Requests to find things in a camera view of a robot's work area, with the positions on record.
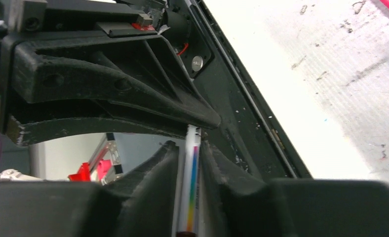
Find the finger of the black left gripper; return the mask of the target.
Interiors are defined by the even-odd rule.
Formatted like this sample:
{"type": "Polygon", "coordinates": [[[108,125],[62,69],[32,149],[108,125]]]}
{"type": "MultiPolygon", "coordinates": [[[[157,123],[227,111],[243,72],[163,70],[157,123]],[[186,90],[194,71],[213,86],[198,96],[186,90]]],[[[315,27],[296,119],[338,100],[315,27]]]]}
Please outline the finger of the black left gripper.
{"type": "Polygon", "coordinates": [[[7,35],[0,48],[6,101],[27,105],[100,102],[205,128],[221,119],[162,36],[51,39],[7,35]]]}
{"type": "Polygon", "coordinates": [[[183,138],[187,125],[142,110],[103,101],[18,103],[6,135],[17,146],[89,133],[145,133],[183,138]]]}

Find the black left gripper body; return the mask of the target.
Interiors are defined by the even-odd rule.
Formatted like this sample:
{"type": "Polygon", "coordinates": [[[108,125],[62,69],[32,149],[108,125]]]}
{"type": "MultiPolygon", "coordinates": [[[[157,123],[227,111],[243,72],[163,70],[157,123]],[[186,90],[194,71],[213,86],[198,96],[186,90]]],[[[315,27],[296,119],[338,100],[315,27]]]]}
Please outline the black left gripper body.
{"type": "MultiPolygon", "coordinates": [[[[151,16],[140,6],[129,2],[90,0],[0,0],[0,48],[7,35],[11,9],[19,10],[22,35],[43,35],[51,39],[106,35],[112,39],[154,36],[154,30],[143,31],[142,24],[151,25],[151,16]]],[[[12,98],[10,106],[22,103],[12,98]]]]}

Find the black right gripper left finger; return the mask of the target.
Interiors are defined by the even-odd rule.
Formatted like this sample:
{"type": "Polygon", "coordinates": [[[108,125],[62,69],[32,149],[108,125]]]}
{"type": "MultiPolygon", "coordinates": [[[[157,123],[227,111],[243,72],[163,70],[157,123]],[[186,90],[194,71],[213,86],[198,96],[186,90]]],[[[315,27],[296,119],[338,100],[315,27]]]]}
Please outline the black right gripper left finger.
{"type": "Polygon", "coordinates": [[[167,141],[107,185],[0,182],[0,237],[169,237],[179,147],[167,141]]]}

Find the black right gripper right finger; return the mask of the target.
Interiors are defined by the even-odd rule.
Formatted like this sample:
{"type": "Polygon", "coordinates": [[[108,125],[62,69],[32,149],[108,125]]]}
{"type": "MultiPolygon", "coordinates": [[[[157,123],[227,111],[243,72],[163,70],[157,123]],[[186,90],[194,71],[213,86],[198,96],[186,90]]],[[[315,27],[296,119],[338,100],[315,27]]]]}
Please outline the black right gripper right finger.
{"type": "Polygon", "coordinates": [[[259,180],[213,144],[200,147],[209,237],[389,237],[389,186],[378,181],[259,180]]]}

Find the white whiteboard marker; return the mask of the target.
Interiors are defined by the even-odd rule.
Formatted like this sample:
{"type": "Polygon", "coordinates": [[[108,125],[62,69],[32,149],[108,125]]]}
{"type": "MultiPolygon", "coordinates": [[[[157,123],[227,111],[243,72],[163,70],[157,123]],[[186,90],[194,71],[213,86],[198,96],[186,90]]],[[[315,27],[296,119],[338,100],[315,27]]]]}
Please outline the white whiteboard marker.
{"type": "Polygon", "coordinates": [[[195,237],[198,233],[200,144],[201,129],[189,125],[186,134],[183,180],[176,226],[177,237],[195,237]]]}

